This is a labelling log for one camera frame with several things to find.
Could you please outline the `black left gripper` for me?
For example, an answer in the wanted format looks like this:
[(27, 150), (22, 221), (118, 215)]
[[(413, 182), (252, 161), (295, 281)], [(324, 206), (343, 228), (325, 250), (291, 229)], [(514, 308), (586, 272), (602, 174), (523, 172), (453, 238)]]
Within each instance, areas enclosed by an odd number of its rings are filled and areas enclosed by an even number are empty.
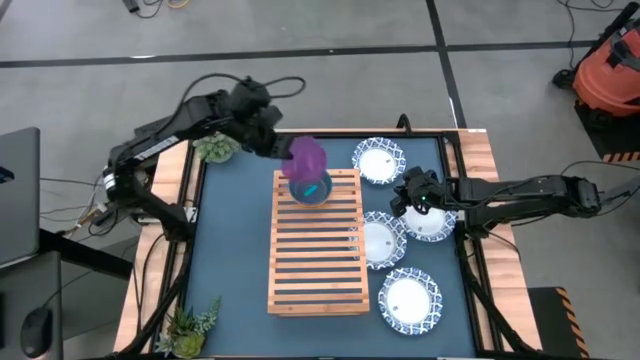
[(244, 147), (249, 150), (270, 150), (271, 159), (292, 159), (289, 148), (295, 137), (292, 135), (278, 134), (274, 127), (282, 119), (280, 109), (270, 105), (259, 108), (248, 120), (248, 132), (244, 137)]

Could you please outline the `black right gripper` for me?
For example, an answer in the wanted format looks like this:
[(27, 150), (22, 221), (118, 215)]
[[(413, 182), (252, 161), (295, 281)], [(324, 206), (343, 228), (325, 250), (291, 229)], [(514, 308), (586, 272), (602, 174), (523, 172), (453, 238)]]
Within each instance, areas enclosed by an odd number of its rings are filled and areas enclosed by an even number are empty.
[(418, 213), (428, 213), (432, 208), (449, 209), (446, 188), (438, 181), (433, 170), (410, 168), (405, 173), (405, 184), (396, 186), (394, 192), (399, 196), (390, 202), (394, 217), (403, 216), (408, 206)]

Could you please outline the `purple plastic bowl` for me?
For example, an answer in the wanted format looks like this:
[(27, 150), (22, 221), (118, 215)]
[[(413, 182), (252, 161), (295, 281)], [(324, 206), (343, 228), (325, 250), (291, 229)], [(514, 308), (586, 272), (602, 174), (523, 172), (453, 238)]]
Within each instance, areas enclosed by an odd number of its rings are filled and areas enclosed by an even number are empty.
[(282, 161), (281, 170), (290, 180), (316, 181), (327, 169), (326, 151), (313, 137), (296, 137), (289, 152), (292, 158)]

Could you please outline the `blue patterned paper bowl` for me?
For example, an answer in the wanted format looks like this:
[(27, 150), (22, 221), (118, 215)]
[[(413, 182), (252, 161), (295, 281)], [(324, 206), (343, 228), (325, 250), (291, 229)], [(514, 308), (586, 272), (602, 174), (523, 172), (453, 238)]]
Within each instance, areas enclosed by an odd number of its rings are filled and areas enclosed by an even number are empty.
[(453, 233), (457, 219), (456, 211), (430, 208), (424, 215), (413, 207), (408, 207), (406, 213), (400, 217), (406, 232), (422, 242), (439, 242), (446, 239)]
[(380, 211), (364, 214), (366, 266), (369, 270), (394, 267), (406, 254), (407, 238), (402, 222)]
[(359, 142), (351, 161), (360, 175), (374, 185), (393, 183), (407, 166), (403, 149), (385, 137), (370, 137)]
[(382, 318), (396, 332), (420, 336), (430, 332), (443, 312), (438, 284), (425, 271), (402, 267), (389, 272), (378, 292)]

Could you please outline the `slatted bamboo shelf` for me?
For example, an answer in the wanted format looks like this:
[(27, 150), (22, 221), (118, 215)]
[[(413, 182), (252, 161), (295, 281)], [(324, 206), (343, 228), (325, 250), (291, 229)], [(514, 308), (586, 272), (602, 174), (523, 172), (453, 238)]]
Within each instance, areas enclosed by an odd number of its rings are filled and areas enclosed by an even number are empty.
[(359, 172), (331, 169), (328, 198), (303, 205), (273, 175), (267, 312), (346, 316), (370, 310)]

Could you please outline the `pale green potted succulent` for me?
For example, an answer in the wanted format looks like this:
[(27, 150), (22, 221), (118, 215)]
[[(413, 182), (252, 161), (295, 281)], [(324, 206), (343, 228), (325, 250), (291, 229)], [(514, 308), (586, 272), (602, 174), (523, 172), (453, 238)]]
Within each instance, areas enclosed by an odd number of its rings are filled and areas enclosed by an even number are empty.
[(195, 140), (193, 146), (200, 159), (207, 163), (227, 162), (241, 149), (237, 141), (219, 132)]

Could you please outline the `blue table mat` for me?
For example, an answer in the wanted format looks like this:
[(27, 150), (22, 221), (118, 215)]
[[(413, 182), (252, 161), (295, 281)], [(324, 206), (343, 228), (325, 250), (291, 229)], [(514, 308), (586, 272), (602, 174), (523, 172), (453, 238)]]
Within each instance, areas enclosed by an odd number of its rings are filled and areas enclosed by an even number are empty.
[(402, 267), (429, 274), (443, 295), (439, 322), (406, 336), (380, 314), (385, 272), (368, 274), (371, 310), (339, 317), (279, 317), (267, 312), (273, 173), (279, 162), (245, 152), (206, 169), (186, 307), (221, 308), (203, 355), (334, 357), (468, 357), (475, 347), (454, 239), (410, 239)]

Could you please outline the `hazard striped black mat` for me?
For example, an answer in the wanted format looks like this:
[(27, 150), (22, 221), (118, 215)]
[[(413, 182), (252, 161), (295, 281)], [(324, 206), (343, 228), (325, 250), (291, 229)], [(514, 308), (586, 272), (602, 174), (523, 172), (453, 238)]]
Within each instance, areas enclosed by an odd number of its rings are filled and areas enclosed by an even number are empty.
[(568, 292), (562, 287), (528, 288), (542, 350), (551, 355), (589, 358)]

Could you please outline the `mixed green succulent arrangement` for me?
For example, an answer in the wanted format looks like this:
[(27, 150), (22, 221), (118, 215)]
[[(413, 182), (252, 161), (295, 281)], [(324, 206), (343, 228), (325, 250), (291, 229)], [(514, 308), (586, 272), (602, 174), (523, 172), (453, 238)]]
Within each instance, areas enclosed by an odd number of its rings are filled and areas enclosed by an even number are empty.
[(193, 359), (200, 355), (207, 339), (207, 334), (215, 327), (221, 307), (221, 297), (216, 297), (209, 309), (198, 315), (193, 309), (185, 311), (177, 306), (172, 315), (168, 315), (169, 325), (165, 333), (161, 333), (154, 344), (154, 350), (170, 354), (181, 359)]

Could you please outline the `black hazard edged platform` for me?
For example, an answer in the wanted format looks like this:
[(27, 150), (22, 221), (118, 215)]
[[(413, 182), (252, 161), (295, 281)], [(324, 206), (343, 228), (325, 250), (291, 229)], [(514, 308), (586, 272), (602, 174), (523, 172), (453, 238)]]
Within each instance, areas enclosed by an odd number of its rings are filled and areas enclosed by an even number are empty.
[(602, 161), (640, 161), (640, 113), (617, 117), (580, 100), (574, 110)]

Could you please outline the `orange shop vacuum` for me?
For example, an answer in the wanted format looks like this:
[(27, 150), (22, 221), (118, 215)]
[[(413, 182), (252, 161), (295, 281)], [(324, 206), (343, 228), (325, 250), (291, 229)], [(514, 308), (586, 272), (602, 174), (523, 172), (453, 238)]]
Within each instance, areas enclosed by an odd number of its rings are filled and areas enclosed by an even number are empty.
[(577, 64), (552, 83), (576, 93), (576, 108), (596, 118), (640, 115), (640, 3), (629, 2)]

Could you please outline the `grey laptop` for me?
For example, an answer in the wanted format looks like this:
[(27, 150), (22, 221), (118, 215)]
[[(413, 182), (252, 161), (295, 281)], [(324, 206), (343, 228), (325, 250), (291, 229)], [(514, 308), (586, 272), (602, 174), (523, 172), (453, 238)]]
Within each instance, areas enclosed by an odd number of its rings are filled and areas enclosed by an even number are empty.
[(0, 135), (0, 268), (39, 248), (40, 130)]

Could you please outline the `black desk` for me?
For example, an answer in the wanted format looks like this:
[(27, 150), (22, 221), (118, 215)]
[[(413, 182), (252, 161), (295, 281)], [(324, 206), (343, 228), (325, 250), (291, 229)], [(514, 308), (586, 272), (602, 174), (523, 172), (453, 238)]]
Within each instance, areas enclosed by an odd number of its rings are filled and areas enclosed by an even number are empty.
[[(0, 360), (63, 360), (64, 261), (121, 279), (132, 270), (132, 263), (121, 257), (40, 229), (35, 255), (0, 268)], [(26, 315), (38, 307), (52, 312), (52, 344), (44, 355), (29, 359), (20, 347), (20, 329)]]

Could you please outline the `black computer mouse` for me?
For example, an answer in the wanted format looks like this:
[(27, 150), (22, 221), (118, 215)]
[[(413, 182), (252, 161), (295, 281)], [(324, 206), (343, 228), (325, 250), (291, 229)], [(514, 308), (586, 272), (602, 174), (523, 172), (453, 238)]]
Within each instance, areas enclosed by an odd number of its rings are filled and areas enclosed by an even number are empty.
[(52, 312), (47, 307), (38, 307), (24, 318), (20, 329), (20, 347), (27, 358), (38, 358), (50, 349), (52, 318)]

